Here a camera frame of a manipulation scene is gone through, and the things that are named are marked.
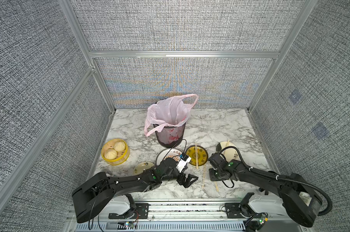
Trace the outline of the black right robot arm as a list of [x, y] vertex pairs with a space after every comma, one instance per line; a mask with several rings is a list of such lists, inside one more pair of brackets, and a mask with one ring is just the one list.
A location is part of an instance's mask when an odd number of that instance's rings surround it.
[[211, 181], [241, 181], [271, 192], [282, 199], [287, 215], [304, 227], [312, 227], [318, 216], [332, 209], [330, 197], [318, 187], [307, 183], [296, 173], [290, 176], [266, 172], [247, 165], [243, 159], [227, 161], [220, 153], [214, 153], [208, 162]]

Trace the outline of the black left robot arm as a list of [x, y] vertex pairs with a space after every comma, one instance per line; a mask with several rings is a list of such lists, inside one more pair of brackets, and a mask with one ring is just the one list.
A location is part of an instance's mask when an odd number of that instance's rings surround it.
[[111, 199], [134, 192], [148, 192], [161, 186], [163, 180], [175, 179], [180, 186], [189, 188], [197, 176], [186, 175], [177, 169], [178, 162], [166, 158], [157, 166], [130, 177], [108, 177], [99, 172], [72, 192], [77, 223], [87, 222], [105, 208]]

